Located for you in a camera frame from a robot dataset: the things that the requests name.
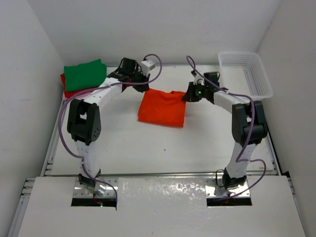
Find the orange t-shirt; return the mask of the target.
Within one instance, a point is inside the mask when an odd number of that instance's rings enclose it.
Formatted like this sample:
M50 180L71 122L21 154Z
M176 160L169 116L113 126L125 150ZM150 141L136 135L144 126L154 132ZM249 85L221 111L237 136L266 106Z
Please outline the orange t-shirt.
M138 121L161 126L182 128L186 102L182 91L164 92L149 89L145 92L138 111Z

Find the green t-shirt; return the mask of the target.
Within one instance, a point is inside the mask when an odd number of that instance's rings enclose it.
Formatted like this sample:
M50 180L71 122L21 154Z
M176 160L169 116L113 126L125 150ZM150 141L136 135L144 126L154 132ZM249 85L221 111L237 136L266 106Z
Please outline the green t-shirt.
M88 63L75 66L64 66L64 74L69 76L82 76L94 83L95 87L100 86L107 76L107 66L97 59Z

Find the red t-shirt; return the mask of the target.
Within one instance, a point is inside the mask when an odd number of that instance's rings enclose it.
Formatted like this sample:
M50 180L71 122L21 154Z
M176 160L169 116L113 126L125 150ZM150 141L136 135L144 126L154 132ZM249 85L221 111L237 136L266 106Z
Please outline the red t-shirt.
M74 94L95 87L94 83L82 76L60 75L64 87L64 100L71 98Z

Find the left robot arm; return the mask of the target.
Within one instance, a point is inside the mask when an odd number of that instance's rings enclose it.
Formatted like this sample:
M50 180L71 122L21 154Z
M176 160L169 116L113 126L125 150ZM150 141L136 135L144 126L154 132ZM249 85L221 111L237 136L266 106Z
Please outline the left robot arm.
M138 92L149 90L150 72L155 66L148 59L137 62L123 58L119 67L107 75L97 90L70 102L67 131L81 158L79 183L90 190L95 198L102 197L107 189L114 190L111 184L99 177L101 170L95 146L101 134L100 111L128 86Z

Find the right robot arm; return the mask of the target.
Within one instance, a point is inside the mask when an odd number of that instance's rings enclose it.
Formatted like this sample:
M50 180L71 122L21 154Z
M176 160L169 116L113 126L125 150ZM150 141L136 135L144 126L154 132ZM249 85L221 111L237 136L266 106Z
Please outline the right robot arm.
M232 189L246 181L248 164L252 153L267 136L267 122L261 101L249 96L220 91L210 85L190 82L182 97L185 102L198 102L205 98L212 104L229 112L232 116L232 137L235 141L230 162L223 170L222 188Z

